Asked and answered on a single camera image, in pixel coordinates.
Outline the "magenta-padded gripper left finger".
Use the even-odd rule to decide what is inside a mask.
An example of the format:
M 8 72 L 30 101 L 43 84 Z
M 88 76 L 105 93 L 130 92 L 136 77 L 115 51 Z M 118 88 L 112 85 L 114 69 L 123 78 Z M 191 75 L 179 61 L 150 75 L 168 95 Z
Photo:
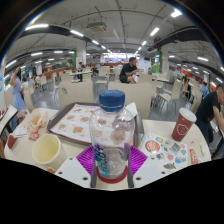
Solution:
M 68 157 L 55 175 L 84 188 L 95 188 L 97 172 L 93 147 L 89 146 L 76 157 Z

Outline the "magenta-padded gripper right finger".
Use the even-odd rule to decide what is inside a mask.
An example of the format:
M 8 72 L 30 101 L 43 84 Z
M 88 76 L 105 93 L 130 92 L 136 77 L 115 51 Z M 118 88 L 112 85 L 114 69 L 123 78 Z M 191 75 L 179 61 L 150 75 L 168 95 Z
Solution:
M 127 182 L 129 188 L 140 188 L 168 175 L 155 159 L 147 157 L 134 146 L 130 147 Z

